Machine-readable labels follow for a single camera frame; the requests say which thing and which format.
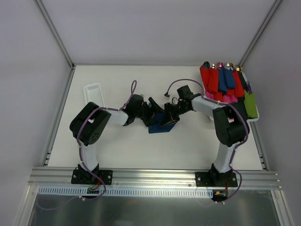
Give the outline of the dark blue paper napkin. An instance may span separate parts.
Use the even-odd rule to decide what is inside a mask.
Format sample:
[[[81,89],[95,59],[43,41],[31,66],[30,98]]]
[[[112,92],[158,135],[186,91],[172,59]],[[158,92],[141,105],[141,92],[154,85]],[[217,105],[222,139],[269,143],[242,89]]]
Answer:
[[[163,117],[164,117],[163,113],[158,113],[155,115],[154,119],[157,121],[157,124],[148,127],[149,134],[167,133],[170,132],[172,128],[176,125],[176,122],[173,122],[168,125],[162,125]]]

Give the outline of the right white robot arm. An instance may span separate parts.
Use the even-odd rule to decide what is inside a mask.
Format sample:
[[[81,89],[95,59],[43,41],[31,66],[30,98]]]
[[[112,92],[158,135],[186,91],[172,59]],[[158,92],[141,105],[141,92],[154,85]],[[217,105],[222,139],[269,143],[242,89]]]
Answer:
[[[180,87],[177,92],[179,98],[176,104],[164,104],[161,125],[175,124],[180,120],[180,115],[189,111],[201,112],[212,117],[220,144],[208,173],[215,186],[222,186],[234,171],[232,162],[237,149],[248,140],[250,129],[244,107],[240,103],[228,104],[209,99],[200,93],[193,94],[187,85]]]

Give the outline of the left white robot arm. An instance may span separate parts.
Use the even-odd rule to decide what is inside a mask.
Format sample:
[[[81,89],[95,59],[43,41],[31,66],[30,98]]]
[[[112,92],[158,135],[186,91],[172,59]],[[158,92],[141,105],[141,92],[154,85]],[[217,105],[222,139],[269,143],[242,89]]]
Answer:
[[[82,174],[82,178],[89,184],[98,179],[99,163],[95,143],[107,124],[128,126],[138,118],[149,127],[158,124],[156,116],[163,112],[163,108],[153,98],[150,97],[146,102],[137,94],[133,94],[120,109],[100,107],[94,102],[88,102],[69,127],[79,145],[78,171]]]

